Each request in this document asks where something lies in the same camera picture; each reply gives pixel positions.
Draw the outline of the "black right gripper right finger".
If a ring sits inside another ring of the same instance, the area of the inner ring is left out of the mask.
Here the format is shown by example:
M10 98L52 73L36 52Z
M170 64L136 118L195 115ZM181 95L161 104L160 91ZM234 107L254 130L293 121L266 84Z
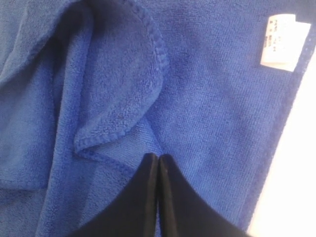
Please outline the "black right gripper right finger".
M246 237L191 187L171 155L159 157L159 224L163 237Z

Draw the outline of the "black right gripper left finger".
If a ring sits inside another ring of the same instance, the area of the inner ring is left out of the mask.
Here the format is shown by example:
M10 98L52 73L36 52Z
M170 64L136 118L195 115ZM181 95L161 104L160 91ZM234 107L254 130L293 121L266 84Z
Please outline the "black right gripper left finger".
M153 237L157 217L158 157L147 153L119 195L70 237Z

